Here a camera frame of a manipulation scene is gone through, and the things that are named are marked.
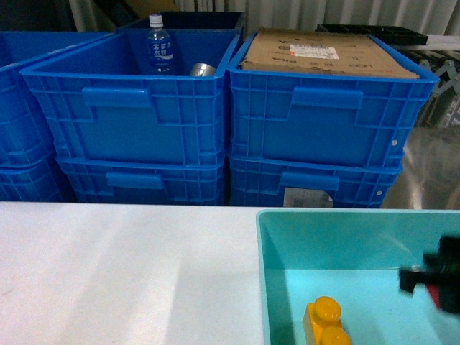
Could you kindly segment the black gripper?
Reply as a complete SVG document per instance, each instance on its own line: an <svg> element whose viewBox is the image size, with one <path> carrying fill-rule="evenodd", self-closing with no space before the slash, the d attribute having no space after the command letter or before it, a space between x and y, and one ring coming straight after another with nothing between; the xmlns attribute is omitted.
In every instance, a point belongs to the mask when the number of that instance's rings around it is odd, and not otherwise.
<svg viewBox="0 0 460 345"><path fill-rule="evenodd" d="M398 269L399 289L413 294L425 285L435 306L452 315L459 314L459 235L442 235L436 252L423 253L421 267Z"/></svg>

